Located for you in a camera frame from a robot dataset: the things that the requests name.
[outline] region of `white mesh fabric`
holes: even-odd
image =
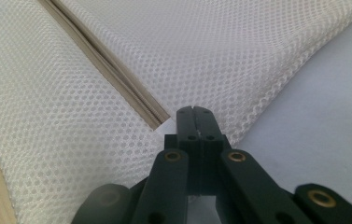
[[[0,167],[18,223],[70,223],[92,189],[135,184],[157,138],[42,6],[0,0]]]
[[[350,0],[60,1],[172,117],[207,107],[233,144],[352,21]]]

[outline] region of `metal rivet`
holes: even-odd
[[[228,154],[228,158],[231,161],[245,161],[246,156],[240,152],[231,152]]]
[[[312,189],[307,192],[307,196],[312,202],[322,207],[334,207],[336,201],[326,192],[319,189]]]
[[[100,194],[99,202],[102,206],[112,206],[120,200],[120,194],[112,189],[104,191]]]
[[[181,159],[181,154],[178,152],[168,152],[164,154],[164,158],[167,161],[179,161]]]

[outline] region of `black plastic part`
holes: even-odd
[[[188,106],[176,116],[177,134],[165,136],[149,177],[131,189],[96,189],[73,224],[185,224],[187,195],[216,195],[223,224],[352,223],[352,205],[330,189],[310,184],[292,195],[278,187],[232,149],[211,111]]]
[[[220,182],[218,160],[224,148],[223,135],[211,111],[199,106],[193,110],[203,152],[200,194],[216,195]]]
[[[159,153],[131,223],[186,223],[187,176],[187,153],[178,149],[167,149]]]
[[[177,148],[185,151],[190,158],[188,173],[188,194],[199,195],[202,188],[202,156],[199,134],[196,129],[192,107],[184,107],[176,112]]]
[[[127,223],[131,192],[121,185],[103,185],[80,206],[73,224]]]
[[[246,224],[312,223],[245,151],[224,151],[220,173]]]
[[[189,195],[216,195],[219,174],[218,160],[224,142],[217,121],[210,110],[195,106],[181,108],[176,113],[177,136],[169,136],[165,147],[175,139],[177,147],[188,153],[190,171],[188,179]]]
[[[294,201],[314,223],[352,223],[352,204],[331,189],[316,184],[299,186]]]
[[[237,206],[225,189],[219,190],[216,197],[216,210],[222,224],[244,224]]]

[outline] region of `white surface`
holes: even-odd
[[[148,174],[162,141],[36,1],[0,0],[0,167],[18,223],[70,223]]]
[[[350,0],[57,0],[175,119],[210,108],[234,145],[309,57],[352,21]]]
[[[172,118],[169,118],[155,130],[155,133],[164,140],[165,135],[176,133],[176,122]]]
[[[352,24],[309,60],[239,148],[291,192],[318,183],[352,203]],[[189,223],[219,223],[213,203],[190,204]]]

